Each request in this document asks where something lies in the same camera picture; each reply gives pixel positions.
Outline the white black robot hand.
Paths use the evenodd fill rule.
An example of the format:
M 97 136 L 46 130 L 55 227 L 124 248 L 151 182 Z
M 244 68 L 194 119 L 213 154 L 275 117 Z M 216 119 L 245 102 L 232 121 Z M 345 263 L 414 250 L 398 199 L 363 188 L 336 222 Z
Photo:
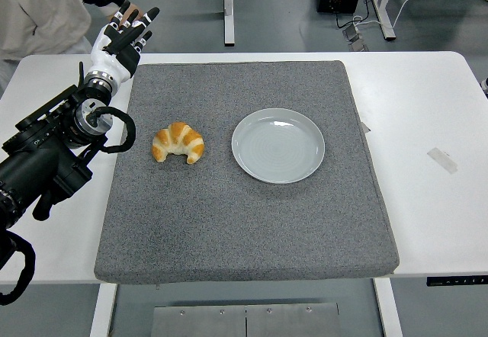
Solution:
M 157 7 L 140 14 L 125 1 L 100 31 L 91 51 L 90 74 L 107 76 L 112 85 L 133 77 L 140 55 L 152 36 L 149 25 L 159 15 Z

